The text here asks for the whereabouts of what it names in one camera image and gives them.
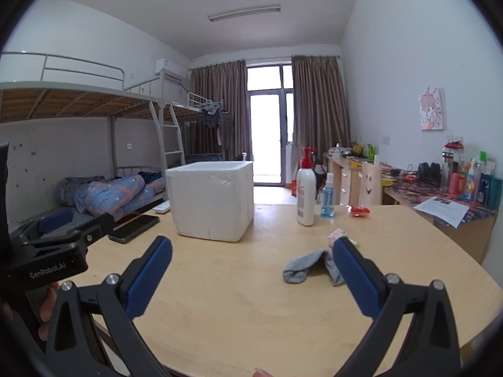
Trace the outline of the person's left hand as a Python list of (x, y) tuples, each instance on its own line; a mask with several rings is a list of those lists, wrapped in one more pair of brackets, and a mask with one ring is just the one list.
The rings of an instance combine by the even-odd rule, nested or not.
[(40, 318), (44, 323), (48, 323), (52, 317), (59, 289), (60, 285), (57, 282), (47, 287), (45, 298), (40, 305)]

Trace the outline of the person's right hand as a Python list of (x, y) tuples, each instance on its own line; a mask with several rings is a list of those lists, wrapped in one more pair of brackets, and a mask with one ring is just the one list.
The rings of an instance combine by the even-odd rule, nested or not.
[(273, 375), (263, 369), (255, 368), (252, 377), (273, 377)]

